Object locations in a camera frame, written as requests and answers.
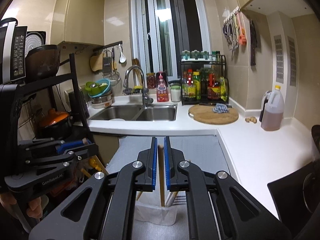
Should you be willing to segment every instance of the cheese grater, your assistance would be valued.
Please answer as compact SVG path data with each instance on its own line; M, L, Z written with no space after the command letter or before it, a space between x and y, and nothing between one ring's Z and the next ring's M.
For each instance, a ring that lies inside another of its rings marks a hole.
M110 50L103 51L103 59L102 59L102 75L103 77L109 77L112 73L111 62L112 58L108 56L108 52Z

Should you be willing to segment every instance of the microwave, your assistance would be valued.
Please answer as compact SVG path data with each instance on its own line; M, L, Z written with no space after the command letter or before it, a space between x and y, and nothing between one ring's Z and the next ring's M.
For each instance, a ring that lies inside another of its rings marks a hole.
M6 84L26 75L24 57L27 26L17 26L18 20L0 21L0 84Z

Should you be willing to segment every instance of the gray floor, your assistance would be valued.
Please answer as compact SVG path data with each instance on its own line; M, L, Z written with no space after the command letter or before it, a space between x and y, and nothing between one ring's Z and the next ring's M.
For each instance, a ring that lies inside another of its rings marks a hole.
M152 137L127 136L120 139L120 147L109 165L109 173L120 171L121 168L135 160L138 153L151 146ZM164 143L164 137L157 137L158 144ZM203 171L216 173L217 171L229 172L222 149L215 136L178 136L170 137L171 147L181 150L186 160L191 160ZM159 189L152 193L143 193L139 201L153 204L160 202ZM132 240L186 240L189 239L188 215L186 204L177 205L177 218L172 226L160 226L149 222L134 220Z

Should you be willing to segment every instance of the blue bowl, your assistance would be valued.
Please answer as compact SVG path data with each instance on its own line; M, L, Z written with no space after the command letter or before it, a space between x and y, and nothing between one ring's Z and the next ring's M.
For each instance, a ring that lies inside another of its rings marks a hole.
M95 95L95 96L90 96L91 98L101 97L102 95L104 95L105 93L108 93L110 91L110 80L108 80L107 78L100 79L100 80L96 81L96 83L98 83L98 84L107 83L107 87L100 94Z

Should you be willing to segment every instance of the orange pot lid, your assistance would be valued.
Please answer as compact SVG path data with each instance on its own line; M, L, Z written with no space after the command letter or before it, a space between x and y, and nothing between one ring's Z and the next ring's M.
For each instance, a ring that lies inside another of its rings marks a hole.
M51 108L48 110L48 115L45 116L41 122L39 122L40 127L46 127L52 124L55 124L57 122L62 121L63 119L66 119L69 116L68 112L64 111L57 111L54 108Z

